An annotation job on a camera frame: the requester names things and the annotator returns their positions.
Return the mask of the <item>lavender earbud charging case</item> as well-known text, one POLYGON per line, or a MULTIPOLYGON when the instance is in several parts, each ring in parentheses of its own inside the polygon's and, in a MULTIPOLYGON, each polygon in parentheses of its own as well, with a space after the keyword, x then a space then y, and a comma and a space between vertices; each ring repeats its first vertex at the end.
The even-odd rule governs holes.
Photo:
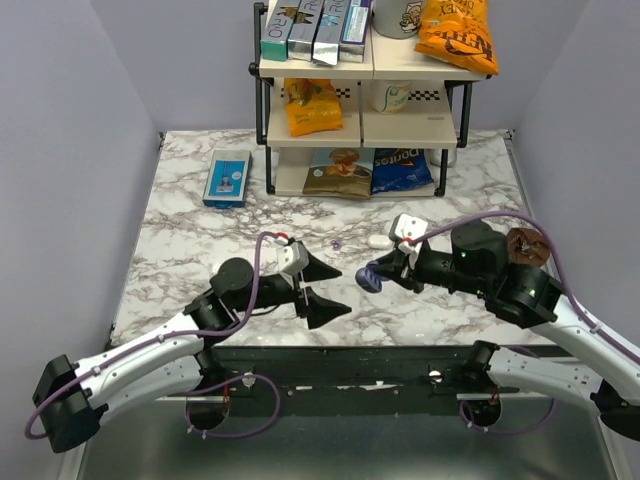
POLYGON ((362 267, 356 271, 355 281, 365 292, 377 294, 382 291, 386 278, 378 275, 371 267, 362 267))

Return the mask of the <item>white earbud case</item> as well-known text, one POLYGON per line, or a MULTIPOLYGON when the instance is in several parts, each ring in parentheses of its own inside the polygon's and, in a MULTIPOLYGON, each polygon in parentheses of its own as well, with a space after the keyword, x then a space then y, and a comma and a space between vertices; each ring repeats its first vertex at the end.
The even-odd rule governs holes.
POLYGON ((393 242, 387 236, 381 234, 370 235, 366 240, 366 244, 374 250, 388 250, 393 246, 393 242))

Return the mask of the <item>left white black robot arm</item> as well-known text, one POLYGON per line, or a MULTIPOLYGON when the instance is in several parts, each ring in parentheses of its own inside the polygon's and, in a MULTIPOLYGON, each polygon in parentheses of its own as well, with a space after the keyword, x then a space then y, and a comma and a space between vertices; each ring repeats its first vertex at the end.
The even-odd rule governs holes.
POLYGON ((51 359, 32 396, 35 419, 53 452, 87 442, 120 411, 146 401, 195 390, 214 393, 220 368, 205 352, 229 338, 254 309, 293 305, 309 329, 350 313, 349 306, 318 296, 311 283, 335 279, 341 271, 295 241, 279 248, 278 271, 258 275, 259 263, 226 260, 210 287, 180 313, 147 334, 117 348, 72 362, 51 359))

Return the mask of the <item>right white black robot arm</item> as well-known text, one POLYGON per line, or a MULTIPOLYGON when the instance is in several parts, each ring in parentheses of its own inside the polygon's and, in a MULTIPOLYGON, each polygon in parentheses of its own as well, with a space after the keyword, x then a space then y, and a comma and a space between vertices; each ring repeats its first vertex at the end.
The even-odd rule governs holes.
POLYGON ((542 336, 580 365, 553 363, 490 342, 477 341, 461 365, 443 382, 458 393, 490 394, 488 400, 460 401, 461 416, 471 428, 487 431, 499 419, 502 388, 531 391, 585 408, 605 426, 631 440, 639 438, 639 349, 579 304, 564 277, 542 268, 514 263, 505 234, 487 224, 488 214, 445 226, 451 252, 428 240, 425 221, 399 215, 389 232, 392 248, 356 274, 362 289, 378 293, 392 281, 415 293, 426 285, 449 293, 473 294, 498 319, 542 336))

